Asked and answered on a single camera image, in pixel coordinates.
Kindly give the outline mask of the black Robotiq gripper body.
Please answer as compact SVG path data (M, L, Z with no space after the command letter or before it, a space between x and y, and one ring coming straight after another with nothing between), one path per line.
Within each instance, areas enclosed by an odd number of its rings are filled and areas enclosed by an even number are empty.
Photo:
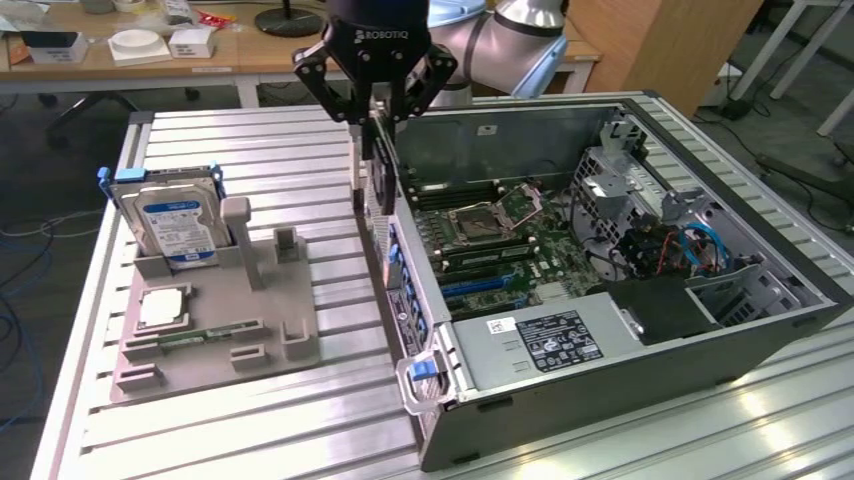
M326 2L326 51L357 84L406 78L431 45L430 2L375 0Z

